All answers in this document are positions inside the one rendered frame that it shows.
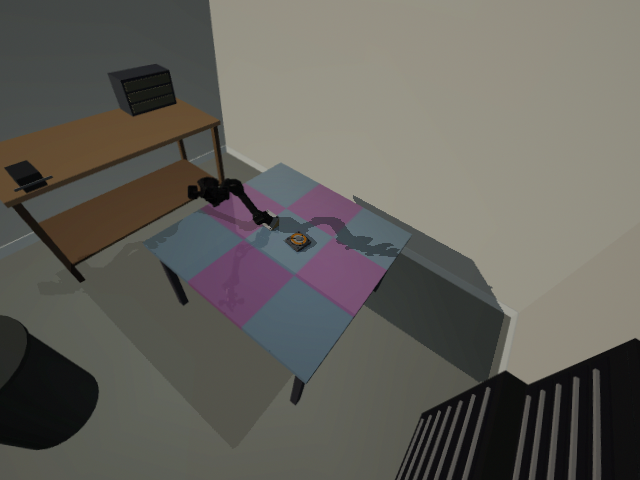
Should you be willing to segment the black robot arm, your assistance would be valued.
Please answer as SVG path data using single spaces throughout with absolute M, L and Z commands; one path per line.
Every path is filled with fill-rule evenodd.
M 219 187 L 219 180 L 217 180 L 217 178 L 206 176 L 199 179 L 197 182 L 200 187 L 201 185 L 207 185 L 207 187 L 217 186 L 217 189 L 221 190 L 221 188 Z M 231 192 L 233 195 L 238 196 L 240 198 L 240 200 L 244 203 L 247 209 L 251 212 L 253 216 L 252 219 L 255 222 L 255 224 L 261 225 L 262 223 L 265 223 L 268 226 L 270 225 L 270 223 L 273 220 L 273 217 L 270 216 L 266 211 L 262 212 L 255 207 L 252 201 L 245 194 L 243 185 L 239 180 L 226 178 L 221 182 L 220 186 L 228 186 L 229 192 Z M 216 201 L 213 201 L 213 202 L 209 201 L 209 202 L 212 203 L 214 207 L 216 207 L 220 205 L 219 203 L 224 201 L 224 200 L 221 200 L 220 198 L 221 198 L 221 194 L 217 194 Z

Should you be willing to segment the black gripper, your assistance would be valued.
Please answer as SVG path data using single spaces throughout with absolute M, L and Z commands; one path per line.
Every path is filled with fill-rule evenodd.
M 190 199 L 198 199 L 198 196 L 206 199 L 206 201 L 216 201 L 217 194 L 221 194 L 221 200 L 229 199 L 229 187 L 228 186 L 220 186 L 220 189 L 217 189 L 217 186 L 201 185 L 200 191 L 198 191 L 197 185 L 188 185 L 188 198 Z M 218 192 L 221 191 L 221 192 Z

